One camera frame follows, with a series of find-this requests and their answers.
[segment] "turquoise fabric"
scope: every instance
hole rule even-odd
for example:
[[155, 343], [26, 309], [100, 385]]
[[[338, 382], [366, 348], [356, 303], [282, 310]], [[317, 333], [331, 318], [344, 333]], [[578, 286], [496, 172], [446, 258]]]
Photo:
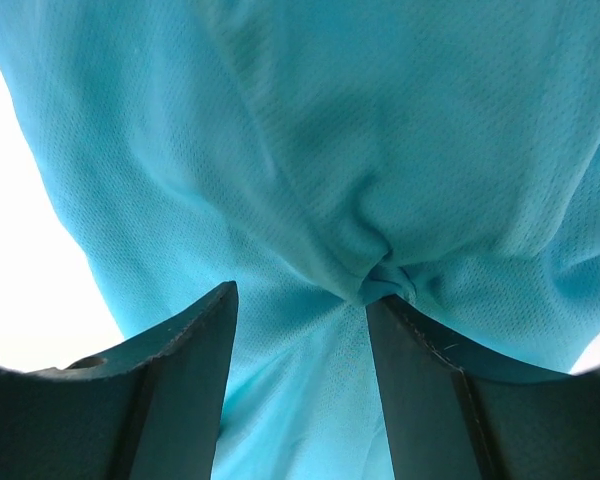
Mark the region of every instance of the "turquoise fabric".
[[600, 0], [0, 0], [0, 68], [125, 335], [237, 280], [216, 480], [392, 477], [384, 295], [600, 332]]

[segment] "dark green plastic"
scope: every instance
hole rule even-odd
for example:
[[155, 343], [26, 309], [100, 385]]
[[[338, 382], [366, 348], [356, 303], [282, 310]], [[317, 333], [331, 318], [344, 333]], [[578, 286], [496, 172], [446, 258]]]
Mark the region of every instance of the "dark green plastic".
[[600, 480], [600, 368], [518, 362], [397, 297], [367, 314], [397, 480]]
[[0, 480], [208, 480], [234, 283], [67, 370], [0, 368]]

